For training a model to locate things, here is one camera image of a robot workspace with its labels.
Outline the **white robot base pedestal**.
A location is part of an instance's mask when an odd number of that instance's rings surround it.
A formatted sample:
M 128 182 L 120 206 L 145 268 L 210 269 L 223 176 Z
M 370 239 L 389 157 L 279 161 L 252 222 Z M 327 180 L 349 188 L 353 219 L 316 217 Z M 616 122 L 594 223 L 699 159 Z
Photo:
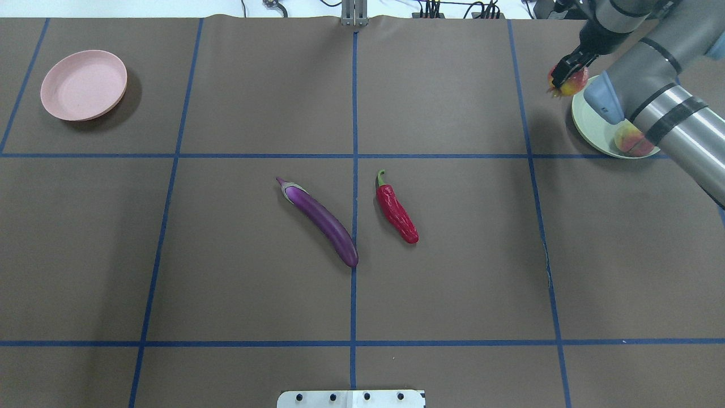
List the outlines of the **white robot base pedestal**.
M 426 407 L 423 390 L 290 390 L 277 407 Z

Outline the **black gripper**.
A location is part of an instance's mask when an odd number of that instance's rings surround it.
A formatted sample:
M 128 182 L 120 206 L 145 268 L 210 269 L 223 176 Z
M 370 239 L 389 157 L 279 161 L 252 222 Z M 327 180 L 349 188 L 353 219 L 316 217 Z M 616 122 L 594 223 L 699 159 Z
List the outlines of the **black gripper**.
M 618 48 L 618 33 L 603 26 L 595 16 L 588 19 L 578 38 L 575 52 L 562 57 L 552 70 L 554 88 L 561 88 L 574 74 L 588 68 L 596 57 L 611 54 Z

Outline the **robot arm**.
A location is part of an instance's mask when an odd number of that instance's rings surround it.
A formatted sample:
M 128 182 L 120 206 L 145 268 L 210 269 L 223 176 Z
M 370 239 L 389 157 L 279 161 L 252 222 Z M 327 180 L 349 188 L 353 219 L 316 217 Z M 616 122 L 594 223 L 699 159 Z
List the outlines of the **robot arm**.
M 579 43 L 552 68 L 552 88 L 613 53 L 656 10 L 656 1 L 580 1 L 587 23 Z M 723 58 L 723 2 L 676 1 L 655 28 L 587 86 L 600 118 L 630 121 L 718 205 L 724 199 L 723 119 L 677 83 L 700 57 Z

